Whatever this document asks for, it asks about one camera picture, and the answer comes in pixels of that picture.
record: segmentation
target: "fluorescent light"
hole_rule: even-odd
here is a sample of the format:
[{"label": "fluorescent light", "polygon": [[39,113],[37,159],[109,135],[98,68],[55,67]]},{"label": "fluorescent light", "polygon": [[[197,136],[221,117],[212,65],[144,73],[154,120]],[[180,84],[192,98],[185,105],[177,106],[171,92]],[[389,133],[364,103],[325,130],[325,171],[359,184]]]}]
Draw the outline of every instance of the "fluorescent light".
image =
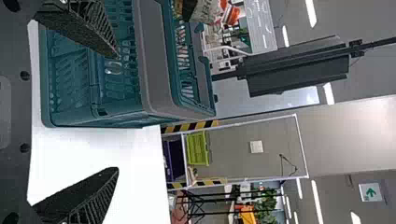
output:
[{"label": "fluorescent light", "polygon": [[305,0],[305,4],[308,11],[309,23],[311,24],[311,27],[314,28],[318,21],[317,12],[314,7],[314,0]]},{"label": "fluorescent light", "polygon": [[289,43],[289,36],[288,36],[288,29],[286,28],[286,26],[282,26],[282,34],[283,34],[283,39],[285,40],[285,46],[286,48],[288,48],[290,46]]},{"label": "fluorescent light", "polygon": [[280,193],[282,194],[282,202],[283,202],[283,205],[286,205],[285,191],[283,190],[283,186],[280,187]]},{"label": "fluorescent light", "polygon": [[334,95],[332,94],[332,84],[329,82],[323,86],[324,94],[326,95],[326,101],[328,105],[334,105]]},{"label": "fluorescent light", "polygon": [[353,224],[361,224],[361,218],[358,215],[356,215],[353,212],[351,212],[350,215],[352,217],[352,223]]},{"label": "fluorescent light", "polygon": [[292,218],[291,209],[290,209],[290,201],[289,201],[289,197],[288,196],[286,196],[286,205],[288,206],[289,218]]},{"label": "fluorescent light", "polygon": [[297,182],[298,196],[300,196],[300,199],[302,199],[302,198],[303,198],[303,190],[302,190],[302,188],[301,188],[301,181],[300,181],[300,178],[297,178],[297,179],[296,179],[296,182]]},{"label": "fluorescent light", "polygon": [[315,180],[312,180],[312,190],[314,191],[314,199],[315,199],[315,207],[317,208],[318,222],[319,224],[323,224],[323,215],[321,213],[319,195],[318,195],[318,186]]},{"label": "fluorescent light", "polygon": [[299,223],[298,223],[298,217],[297,217],[297,213],[296,213],[296,212],[294,212],[294,222],[295,222],[296,224],[299,224]]}]

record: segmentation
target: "product display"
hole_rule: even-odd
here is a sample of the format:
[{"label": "product display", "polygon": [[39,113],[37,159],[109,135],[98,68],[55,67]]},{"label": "product display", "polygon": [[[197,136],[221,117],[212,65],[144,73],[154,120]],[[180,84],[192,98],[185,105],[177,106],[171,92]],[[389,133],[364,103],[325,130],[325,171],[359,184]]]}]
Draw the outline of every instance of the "product display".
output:
[{"label": "product display", "polygon": [[184,21],[202,22],[208,25],[237,23],[241,9],[227,0],[176,0],[175,12]]}]

